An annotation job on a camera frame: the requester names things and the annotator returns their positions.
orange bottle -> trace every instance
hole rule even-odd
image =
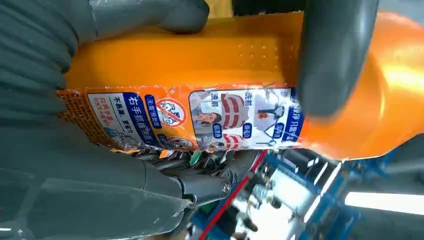
[[[305,117],[296,100],[302,13],[211,19],[195,35],[144,29],[80,49],[63,119],[95,143],[175,149],[298,146],[335,159],[379,156],[421,133],[424,29],[377,16],[346,106]]]

product label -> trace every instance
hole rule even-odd
[[[183,105],[172,98],[159,99],[156,107],[162,124],[169,127],[181,126],[187,118],[186,110]]]
[[[189,139],[185,139],[182,137],[170,137],[169,142],[173,145],[175,149],[184,150],[191,149],[195,146],[195,144]]]
[[[163,134],[158,134],[157,138],[159,139],[160,144],[162,144],[162,146],[166,149],[173,149],[174,147],[172,146],[172,144],[170,143],[170,141],[168,140],[167,136],[163,135]]]
[[[147,105],[148,116],[150,117],[151,124],[155,129],[161,129],[162,124],[158,114],[158,109],[156,108],[155,97],[152,95],[146,95],[144,97]]]
[[[88,99],[106,133],[121,147],[136,148],[141,143],[161,147],[138,94],[90,93]]]
[[[195,91],[191,121],[201,149],[264,149],[292,146],[304,115],[295,89]]]

